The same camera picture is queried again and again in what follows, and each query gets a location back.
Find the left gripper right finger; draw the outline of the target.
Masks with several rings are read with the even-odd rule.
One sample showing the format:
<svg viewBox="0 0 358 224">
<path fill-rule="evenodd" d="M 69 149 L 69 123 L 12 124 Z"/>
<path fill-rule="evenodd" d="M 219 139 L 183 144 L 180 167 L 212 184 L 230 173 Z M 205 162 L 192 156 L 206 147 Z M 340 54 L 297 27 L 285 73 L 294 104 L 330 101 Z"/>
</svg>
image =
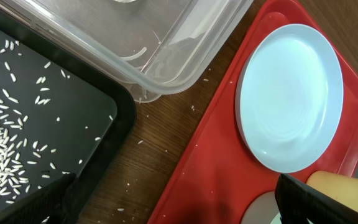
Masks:
<svg viewBox="0 0 358 224">
<path fill-rule="evenodd" d="M 289 174 L 280 174 L 275 200 L 282 224 L 358 224 L 358 212 Z"/>
</svg>

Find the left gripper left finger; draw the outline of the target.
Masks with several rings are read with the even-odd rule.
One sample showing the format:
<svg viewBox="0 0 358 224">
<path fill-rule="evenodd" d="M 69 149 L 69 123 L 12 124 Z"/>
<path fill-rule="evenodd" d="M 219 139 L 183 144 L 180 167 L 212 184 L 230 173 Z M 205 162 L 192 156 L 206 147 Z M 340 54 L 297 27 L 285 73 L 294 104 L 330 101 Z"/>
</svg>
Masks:
<svg viewBox="0 0 358 224">
<path fill-rule="evenodd" d="M 0 224 L 40 223 L 56 206 L 61 204 L 67 189 L 75 179 L 76 174 L 63 174 L 46 187 L 14 202 L 0 211 Z"/>
</svg>

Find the yellow plastic cup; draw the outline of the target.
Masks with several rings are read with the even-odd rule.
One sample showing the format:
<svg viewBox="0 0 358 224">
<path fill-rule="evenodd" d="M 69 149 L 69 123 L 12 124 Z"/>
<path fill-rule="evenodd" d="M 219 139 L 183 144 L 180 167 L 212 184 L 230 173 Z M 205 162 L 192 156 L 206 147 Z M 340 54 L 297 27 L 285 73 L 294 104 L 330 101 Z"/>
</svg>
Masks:
<svg viewBox="0 0 358 224">
<path fill-rule="evenodd" d="M 358 179 L 317 171 L 306 184 L 358 212 Z"/>
</svg>

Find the white rice grains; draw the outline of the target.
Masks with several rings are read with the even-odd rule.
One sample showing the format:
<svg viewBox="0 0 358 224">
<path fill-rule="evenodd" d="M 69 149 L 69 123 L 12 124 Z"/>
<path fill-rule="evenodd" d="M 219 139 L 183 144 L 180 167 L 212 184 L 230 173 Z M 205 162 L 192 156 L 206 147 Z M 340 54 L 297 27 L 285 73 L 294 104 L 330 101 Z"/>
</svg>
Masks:
<svg viewBox="0 0 358 224">
<path fill-rule="evenodd" d="M 0 31 L 0 211 L 63 174 L 79 174 L 115 101 Z"/>
</svg>

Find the large light blue plate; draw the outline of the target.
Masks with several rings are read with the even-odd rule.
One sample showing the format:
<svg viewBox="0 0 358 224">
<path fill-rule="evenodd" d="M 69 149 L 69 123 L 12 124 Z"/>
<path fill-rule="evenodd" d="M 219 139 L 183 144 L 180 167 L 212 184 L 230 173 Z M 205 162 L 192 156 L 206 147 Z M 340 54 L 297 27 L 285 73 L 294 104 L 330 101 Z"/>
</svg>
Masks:
<svg viewBox="0 0 358 224">
<path fill-rule="evenodd" d="M 311 26 L 287 24 L 269 33 L 243 66 L 235 99 L 237 128 L 263 166 L 298 172 L 328 149 L 343 104 L 333 46 Z"/>
</svg>

